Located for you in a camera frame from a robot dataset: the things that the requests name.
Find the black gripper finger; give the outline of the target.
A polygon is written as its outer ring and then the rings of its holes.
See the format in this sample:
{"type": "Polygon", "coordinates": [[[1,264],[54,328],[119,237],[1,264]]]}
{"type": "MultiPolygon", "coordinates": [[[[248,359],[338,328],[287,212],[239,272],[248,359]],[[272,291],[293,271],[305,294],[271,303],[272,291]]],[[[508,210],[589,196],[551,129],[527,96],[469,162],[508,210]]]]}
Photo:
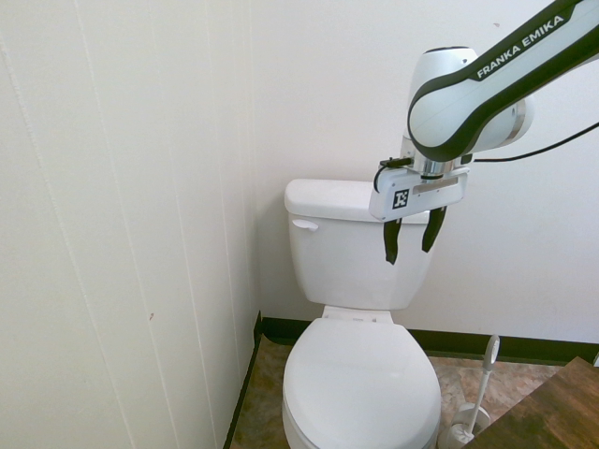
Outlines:
{"type": "Polygon", "coordinates": [[[422,237],[421,249],[424,253],[428,253],[432,249],[437,237],[439,236],[441,227],[446,217],[446,210],[447,206],[443,206],[430,211],[429,221],[422,237]]]}
{"type": "Polygon", "coordinates": [[[391,265],[394,265],[398,258],[401,228],[402,219],[385,222],[383,226],[386,261],[391,265]]]}

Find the white gripper body with marker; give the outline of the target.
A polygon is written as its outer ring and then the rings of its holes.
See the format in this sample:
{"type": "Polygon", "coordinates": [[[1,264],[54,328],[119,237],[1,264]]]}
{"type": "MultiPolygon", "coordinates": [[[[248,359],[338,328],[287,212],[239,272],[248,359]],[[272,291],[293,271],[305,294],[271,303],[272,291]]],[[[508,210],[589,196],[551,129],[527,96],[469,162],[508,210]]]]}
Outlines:
{"type": "Polygon", "coordinates": [[[464,198],[470,169],[461,167],[437,180],[424,180],[409,168],[384,169],[376,177],[369,212],[389,222],[458,203],[464,198]]]}

